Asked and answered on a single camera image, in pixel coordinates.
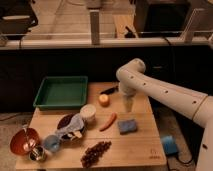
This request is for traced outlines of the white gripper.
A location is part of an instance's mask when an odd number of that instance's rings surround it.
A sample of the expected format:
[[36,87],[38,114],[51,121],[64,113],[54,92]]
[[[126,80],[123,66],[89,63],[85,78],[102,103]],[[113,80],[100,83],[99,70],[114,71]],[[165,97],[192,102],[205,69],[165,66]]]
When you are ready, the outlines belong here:
[[133,107],[133,98],[136,94],[136,90],[133,88],[130,88],[123,83],[119,84],[119,92],[125,97],[123,99],[124,102],[124,108],[127,113],[132,111]]

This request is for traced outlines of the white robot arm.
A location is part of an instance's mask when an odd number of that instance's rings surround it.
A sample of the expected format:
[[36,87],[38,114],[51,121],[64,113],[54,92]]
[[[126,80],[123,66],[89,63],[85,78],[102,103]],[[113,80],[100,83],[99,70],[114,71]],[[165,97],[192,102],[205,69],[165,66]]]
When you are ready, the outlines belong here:
[[144,62],[135,58],[116,71],[124,102],[132,102],[137,92],[143,92],[202,127],[196,171],[213,171],[213,96],[151,78],[145,69]]

